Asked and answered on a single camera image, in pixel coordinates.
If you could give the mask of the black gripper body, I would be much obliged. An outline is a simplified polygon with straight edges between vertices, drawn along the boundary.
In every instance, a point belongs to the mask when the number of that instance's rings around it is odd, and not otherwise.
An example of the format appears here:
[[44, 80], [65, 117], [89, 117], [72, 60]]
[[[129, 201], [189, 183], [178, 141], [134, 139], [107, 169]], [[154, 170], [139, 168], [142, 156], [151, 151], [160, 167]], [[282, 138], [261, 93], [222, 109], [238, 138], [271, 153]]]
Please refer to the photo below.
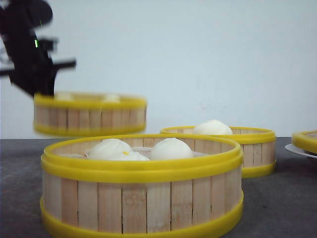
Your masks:
[[0, 9], [0, 36], [14, 65], [0, 74], [32, 97], [53, 96], [57, 72], [76, 66], [75, 60], [54, 63], [49, 52], [56, 40], [37, 38], [34, 29], [52, 19], [52, 8], [44, 0], [10, 0]]

